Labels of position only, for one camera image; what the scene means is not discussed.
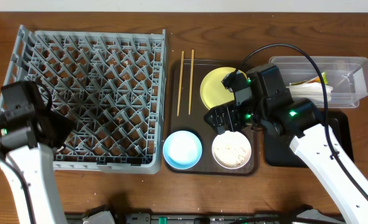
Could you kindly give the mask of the yellow green wrapper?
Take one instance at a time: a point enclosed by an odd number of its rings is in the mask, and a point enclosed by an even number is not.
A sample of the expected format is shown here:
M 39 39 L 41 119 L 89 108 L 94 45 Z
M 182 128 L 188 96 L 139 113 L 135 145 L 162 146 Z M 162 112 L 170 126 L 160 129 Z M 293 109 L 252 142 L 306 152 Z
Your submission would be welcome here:
M 326 78 L 326 72 L 322 72 L 321 75 L 322 75 L 324 83 L 328 84 L 328 80 Z M 321 83 L 321 79 L 316 75 L 315 77 L 310 78 L 308 80 L 304 80 L 304 81 L 300 81 L 300 82 L 296 82 L 296 83 L 290 83 L 290 86 L 302 85 L 302 84 L 306 84 L 306 83 Z

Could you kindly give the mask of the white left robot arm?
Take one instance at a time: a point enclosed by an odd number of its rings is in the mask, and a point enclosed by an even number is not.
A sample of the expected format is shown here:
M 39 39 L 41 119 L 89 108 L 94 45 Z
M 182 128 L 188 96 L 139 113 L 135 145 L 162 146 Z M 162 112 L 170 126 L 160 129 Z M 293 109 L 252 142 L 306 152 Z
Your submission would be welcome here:
M 54 175 L 54 151 L 74 122 L 48 112 L 0 114 L 0 168 L 9 182 L 20 223 L 66 223 Z

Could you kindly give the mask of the wooden chopstick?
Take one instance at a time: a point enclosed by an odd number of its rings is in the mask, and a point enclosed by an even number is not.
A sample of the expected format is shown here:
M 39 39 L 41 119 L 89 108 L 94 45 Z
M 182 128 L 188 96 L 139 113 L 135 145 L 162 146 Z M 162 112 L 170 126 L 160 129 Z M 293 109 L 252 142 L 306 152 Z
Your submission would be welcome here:
M 179 89 L 178 89 L 178 97 L 177 97 L 177 117 L 179 116 L 180 107 L 181 107 L 182 77 L 183 77 L 183 69 L 184 69 L 184 55 L 185 55 L 185 51 L 182 51 L 181 52 L 181 63 L 180 63 Z
M 193 75 L 194 75 L 194 54 L 195 50 L 191 50 L 191 70 L 190 70 L 190 80 L 189 80 L 189 107 L 188 107 L 188 115 L 191 114 L 192 108 L 192 87 L 193 87 Z

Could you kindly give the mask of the white paper napkin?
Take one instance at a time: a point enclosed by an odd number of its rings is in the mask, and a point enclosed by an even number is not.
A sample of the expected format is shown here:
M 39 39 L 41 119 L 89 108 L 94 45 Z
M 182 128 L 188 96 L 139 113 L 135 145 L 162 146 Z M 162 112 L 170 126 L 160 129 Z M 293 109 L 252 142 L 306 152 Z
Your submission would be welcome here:
M 309 98 L 312 101 L 324 101 L 321 83 L 306 83 L 288 87 L 292 98 Z

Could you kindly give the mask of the pink rice bowl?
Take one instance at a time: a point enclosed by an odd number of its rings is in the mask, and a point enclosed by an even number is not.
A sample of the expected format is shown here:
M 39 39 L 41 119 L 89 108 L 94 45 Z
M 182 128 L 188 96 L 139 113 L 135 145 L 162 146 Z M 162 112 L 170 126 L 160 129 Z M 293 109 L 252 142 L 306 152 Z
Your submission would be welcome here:
M 212 155 L 221 167 L 230 170 L 239 169 L 250 160 L 252 146 L 241 132 L 225 131 L 214 138 Z

